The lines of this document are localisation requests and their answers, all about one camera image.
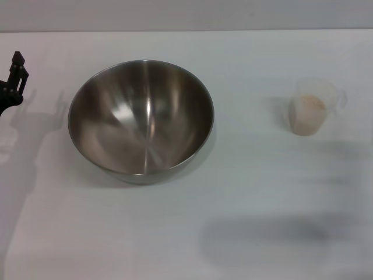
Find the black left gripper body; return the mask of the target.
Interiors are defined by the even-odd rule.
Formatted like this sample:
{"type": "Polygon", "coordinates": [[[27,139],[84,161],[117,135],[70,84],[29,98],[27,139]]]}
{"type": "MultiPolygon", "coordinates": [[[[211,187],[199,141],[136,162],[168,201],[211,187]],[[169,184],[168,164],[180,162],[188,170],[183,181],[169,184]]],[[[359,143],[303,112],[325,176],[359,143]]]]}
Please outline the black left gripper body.
{"type": "Polygon", "coordinates": [[[22,94],[11,89],[6,82],[0,80],[0,116],[8,108],[19,106],[22,103],[22,94]]]}

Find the stainless steel mixing bowl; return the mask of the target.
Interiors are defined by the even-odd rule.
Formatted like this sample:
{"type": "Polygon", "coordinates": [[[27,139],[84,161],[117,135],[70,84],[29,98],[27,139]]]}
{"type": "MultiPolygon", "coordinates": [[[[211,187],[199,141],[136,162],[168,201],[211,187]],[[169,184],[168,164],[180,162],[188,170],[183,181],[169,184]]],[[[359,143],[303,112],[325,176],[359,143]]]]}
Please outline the stainless steel mixing bowl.
{"type": "Polygon", "coordinates": [[[75,94],[68,131],[78,152],[127,183],[147,185],[196,158],[214,125],[214,104],[191,72],[156,60],[100,71],[75,94]]]}

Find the clear plastic measuring cup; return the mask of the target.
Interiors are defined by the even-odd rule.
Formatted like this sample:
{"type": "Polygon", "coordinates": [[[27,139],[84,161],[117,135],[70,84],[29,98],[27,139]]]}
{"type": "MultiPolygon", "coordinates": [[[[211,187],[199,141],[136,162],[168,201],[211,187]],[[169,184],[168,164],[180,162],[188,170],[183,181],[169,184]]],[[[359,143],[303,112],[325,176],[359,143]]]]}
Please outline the clear plastic measuring cup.
{"type": "Polygon", "coordinates": [[[337,88],[328,80],[321,78],[301,78],[296,83],[295,92],[288,106],[288,123],[291,131],[291,104],[295,97],[304,95],[316,96],[324,102],[327,110],[326,119],[330,113],[338,113],[339,110],[345,108],[347,104],[346,92],[337,88]]]}

